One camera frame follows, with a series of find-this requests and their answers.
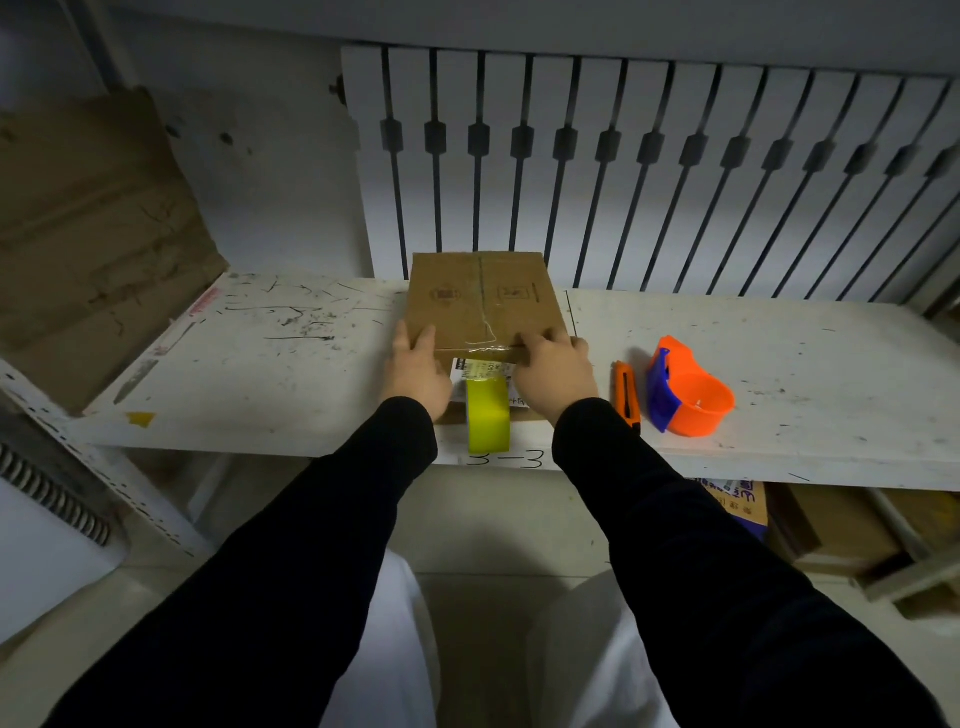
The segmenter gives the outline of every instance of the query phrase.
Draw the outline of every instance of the person's left hand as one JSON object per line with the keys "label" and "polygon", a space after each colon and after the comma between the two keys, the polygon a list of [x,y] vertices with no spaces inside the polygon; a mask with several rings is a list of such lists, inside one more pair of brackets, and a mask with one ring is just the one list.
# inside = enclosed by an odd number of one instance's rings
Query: person's left hand
{"label": "person's left hand", "polygon": [[402,319],[396,324],[394,354],[387,361],[386,379],[380,401],[390,397],[409,397],[416,400],[434,422],[446,411],[453,393],[453,382],[433,358],[437,328],[428,326],[410,346],[407,324]]}

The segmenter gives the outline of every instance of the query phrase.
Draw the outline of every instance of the floor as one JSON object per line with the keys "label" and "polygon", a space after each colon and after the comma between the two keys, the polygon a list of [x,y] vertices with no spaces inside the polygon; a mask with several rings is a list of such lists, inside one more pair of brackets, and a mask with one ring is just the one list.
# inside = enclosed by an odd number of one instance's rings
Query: floor
{"label": "floor", "polygon": [[[203,527],[226,537],[304,464],[244,458]],[[0,667],[0,724],[38,726],[59,695],[197,567],[142,522],[128,526],[125,566],[45,617]],[[606,540],[573,487],[561,473],[434,466],[401,502],[391,548],[417,573],[433,618],[443,670],[440,725],[527,726],[523,645],[534,616],[609,568]],[[815,583],[886,641],[960,728],[960,638],[868,604],[842,579]]]}

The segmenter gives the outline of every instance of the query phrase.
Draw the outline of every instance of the roll of tape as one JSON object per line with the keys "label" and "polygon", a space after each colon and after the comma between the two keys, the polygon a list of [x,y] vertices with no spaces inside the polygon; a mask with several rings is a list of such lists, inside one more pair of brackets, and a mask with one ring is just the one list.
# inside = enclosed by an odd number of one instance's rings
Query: roll of tape
{"label": "roll of tape", "polygon": [[510,400],[507,380],[467,380],[467,430],[470,454],[510,449]]}

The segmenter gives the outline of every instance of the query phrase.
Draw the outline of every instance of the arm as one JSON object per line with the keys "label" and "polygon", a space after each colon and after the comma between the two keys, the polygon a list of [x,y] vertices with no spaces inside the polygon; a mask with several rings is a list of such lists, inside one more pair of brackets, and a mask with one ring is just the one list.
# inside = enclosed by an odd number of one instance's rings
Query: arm
{"label": "arm", "polygon": [[554,460],[610,541],[613,572],[684,728],[818,718],[946,725],[886,645],[596,399],[586,346],[555,338],[528,344],[532,364],[517,386],[556,427]]}
{"label": "arm", "polygon": [[452,386],[429,331],[413,350],[397,334],[373,416],[140,621],[47,725],[320,724],[359,648],[396,505],[437,456],[432,420]]}

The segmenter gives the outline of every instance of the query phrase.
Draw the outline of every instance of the white radiator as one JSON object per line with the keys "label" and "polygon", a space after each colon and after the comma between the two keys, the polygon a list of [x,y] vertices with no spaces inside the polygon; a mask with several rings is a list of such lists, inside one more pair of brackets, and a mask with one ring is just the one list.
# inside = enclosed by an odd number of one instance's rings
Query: white radiator
{"label": "white radiator", "polygon": [[563,287],[902,302],[960,239],[960,87],[351,45],[374,274],[540,251]]}

